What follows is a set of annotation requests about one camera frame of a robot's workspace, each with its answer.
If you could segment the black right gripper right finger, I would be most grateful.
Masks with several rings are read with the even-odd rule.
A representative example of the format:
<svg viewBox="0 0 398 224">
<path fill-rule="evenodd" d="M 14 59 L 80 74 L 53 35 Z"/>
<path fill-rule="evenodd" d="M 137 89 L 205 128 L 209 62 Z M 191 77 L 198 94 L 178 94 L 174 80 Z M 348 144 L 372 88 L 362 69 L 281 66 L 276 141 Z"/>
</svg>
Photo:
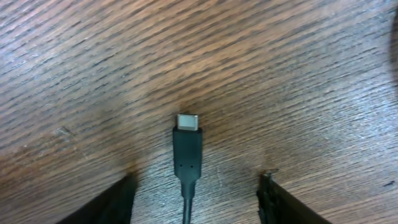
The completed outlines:
<svg viewBox="0 0 398 224">
<path fill-rule="evenodd" d="M 261 224 L 331 224 L 277 184 L 270 172 L 259 176 L 257 198 Z"/>
</svg>

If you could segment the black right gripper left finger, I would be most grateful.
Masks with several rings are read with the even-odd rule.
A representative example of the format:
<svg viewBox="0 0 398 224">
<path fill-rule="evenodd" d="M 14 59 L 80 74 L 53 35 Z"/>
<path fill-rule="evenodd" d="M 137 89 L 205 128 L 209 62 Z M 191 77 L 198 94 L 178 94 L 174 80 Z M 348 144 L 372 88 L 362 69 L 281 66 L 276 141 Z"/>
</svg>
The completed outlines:
<svg viewBox="0 0 398 224">
<path fill-rule="evenodd" d="M 128 174 L 57 224 L 130 224 L 136 189 Z"/>
</svg>

